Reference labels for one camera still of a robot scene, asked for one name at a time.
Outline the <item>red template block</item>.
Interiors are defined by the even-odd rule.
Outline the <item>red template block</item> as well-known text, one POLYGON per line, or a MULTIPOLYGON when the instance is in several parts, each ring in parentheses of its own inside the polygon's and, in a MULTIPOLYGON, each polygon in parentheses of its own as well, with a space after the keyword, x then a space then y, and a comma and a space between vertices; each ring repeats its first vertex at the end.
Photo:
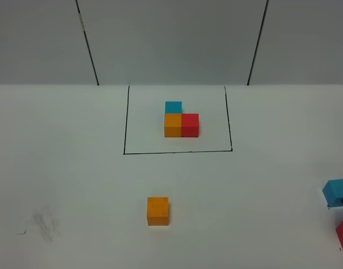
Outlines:
POLYGON ((199 137, 200 122, 198 113, 182 114, 182 137, 199 137))

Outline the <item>orange template block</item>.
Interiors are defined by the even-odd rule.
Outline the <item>orange template block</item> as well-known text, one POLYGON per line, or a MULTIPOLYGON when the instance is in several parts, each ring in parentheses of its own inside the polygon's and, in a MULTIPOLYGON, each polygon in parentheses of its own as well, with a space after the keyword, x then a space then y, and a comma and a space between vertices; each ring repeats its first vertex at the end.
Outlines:
POLYGON ((182 115, 166 113, 164 115, 164 137, 182 136, 182 115))

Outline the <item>blue template block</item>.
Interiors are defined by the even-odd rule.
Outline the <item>blue template block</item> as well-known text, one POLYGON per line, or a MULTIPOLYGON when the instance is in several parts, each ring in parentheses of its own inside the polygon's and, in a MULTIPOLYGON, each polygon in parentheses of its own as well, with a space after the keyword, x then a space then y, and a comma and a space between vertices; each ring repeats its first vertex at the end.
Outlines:
POLYGON ((181 101, 166 101, 165 114, 182 114, 182 102, 181 101))

